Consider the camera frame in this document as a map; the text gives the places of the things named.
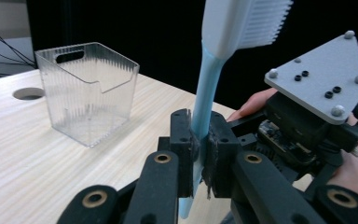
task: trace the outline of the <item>clear plastic container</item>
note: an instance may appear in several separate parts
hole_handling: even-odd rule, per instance
[[[93,147],[130,118],[138,63],[99,43],[35,55],[54,129]]]

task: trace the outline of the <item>light wood tabletop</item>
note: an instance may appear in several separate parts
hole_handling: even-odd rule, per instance
[[[170,134],[170,114],[192,109],[195,95],[139,75],[129,122],[96,147],[84,147],[51,128],[45,97],[13,92],[42,89],[39,70],[0,78],[0,223],[55,223],[84,188],[117,190],[137,179],[158,138]],[[214,104],[227,118],[233,110]],[[179,223],[220,223],[228,199],[207,200],[201,185],[190,216]]]

